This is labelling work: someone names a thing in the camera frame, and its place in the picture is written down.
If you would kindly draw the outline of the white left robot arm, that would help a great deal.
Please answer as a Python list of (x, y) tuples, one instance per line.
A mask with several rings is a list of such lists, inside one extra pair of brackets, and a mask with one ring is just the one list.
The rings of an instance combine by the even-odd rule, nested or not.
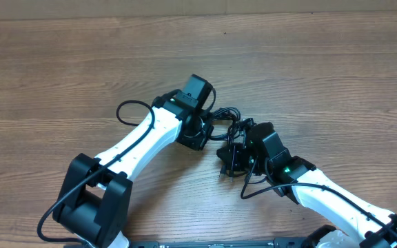
[(173, 90), (146, 105), (147, 116), (116, 145), (70, 163), (57, 201), (46, 212), (75, 236), (63, 242), (85, 247), (129, 247), (122, 232), (133, 183), (165, 147), (178, 142), (200, 150), (212, 128), (205, 122), (208, 95)]

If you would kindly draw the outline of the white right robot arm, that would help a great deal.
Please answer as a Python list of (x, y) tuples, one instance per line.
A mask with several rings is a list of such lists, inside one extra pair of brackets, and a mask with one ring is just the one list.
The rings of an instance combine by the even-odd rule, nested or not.
[(236, 143), (217, 150), (224, 169), (265, 176), (275, 191), (331, 222), (305, 241), (309, 247), (397, 247), (397, 214), (372, 205), (330, 180), (320, 169), (291, 156), (277, 142)]

